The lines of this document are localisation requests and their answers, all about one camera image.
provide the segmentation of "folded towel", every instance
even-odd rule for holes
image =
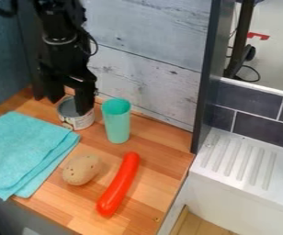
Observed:
[[[79,141],[69,129],[10,112],[0,117],[0,197],[31,196]]]

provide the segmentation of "wooden countertop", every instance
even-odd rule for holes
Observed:
[[[15,110],[60,125],[55,105],[36,101],[30,89],[14,95],[0,106],[0,116]],[[79,234],[155,234],[181,186],[193,155],[189,153],[191,133],[145,117],[131,116],[130,140],[115,145],[107,140],[99,104],[96,123],[78,131],[82,138],[49,179],[29,199],[12,197],[19,205]],[[112,218],[96,213],[97,199],[117,173],[127,151],[141,155],[134,183]],[[82,186],[66,184],[63,166],[74,156],[94,154],[102,158],[102,172]]]

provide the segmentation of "plastic cup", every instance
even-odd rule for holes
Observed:
[[[130,137],[130,102],[122,98],[109,99],[101,106],[108,140],[124,143]]]

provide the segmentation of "metal can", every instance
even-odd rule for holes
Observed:
[[[58,105],[57,110],[62,125],[67,129],[86,129],[95,121],[95,112],[93,108],[83,116],[80,116],[76,112],[76,105],[73,96],[65,97]]]

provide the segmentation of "cable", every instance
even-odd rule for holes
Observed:
[[[17,0],[11,0],[10,5],[11,5],[11,9],[9,11],[0,8],[0,17],[13,17],[14,15],[17,14],[18,11]]]
[[[87,36],[88,36],[88,38],[89,38],[89,45],[90,45],[90,41],[93,41],[93,42],[94,42],[95,47],[96,47],[95,52],[89,53],[87,50],[85,50],[85,49],[83,48],[83,46],[82,46],[81,43],[78,43],[77,45],[78,45],[79,49],[80,49],[83,53],[85,53],[87,56],[91,57],[91,56],[94,56],[94,55],[97,54],[97,52],[98,52],[98,50],[99,50],[99,46],[98,46],[96,40],[94,39],[94,37],[91,36],[88,32],[87,32]]]
[[[234,11],[233,11],[234,17],[235,17],[235,29],[232,33],[230,33],[229,39],[233,37],[233,35],[236,33],[236,30],[238,28],[238,18],[237,18],[237,11],[236,11],[236,4],[234,5]]]
[[[262,76],[260,75],[259,71],[257,71],[255,68],[253,68],[253,67],[251,67],[251,66],[249,66],[249,65],[242,65],[242,67],[245,67],[245,68],[248,68],[248,69],[254,71],[254,72],[257,74],[257,79],[255,79],[255,80],[253,80],[253,81],[252,81],[252,80],[249,81],[249,80],[245,80],[245,79],[243,79],[243,78],[241,78],[241,77],[235,75],[234,78],[235,78],[236,80],[240,80],[240,81],[247,82],[247,83],[255,83],[255,82],[258,82],[259,80],[261,80]]]

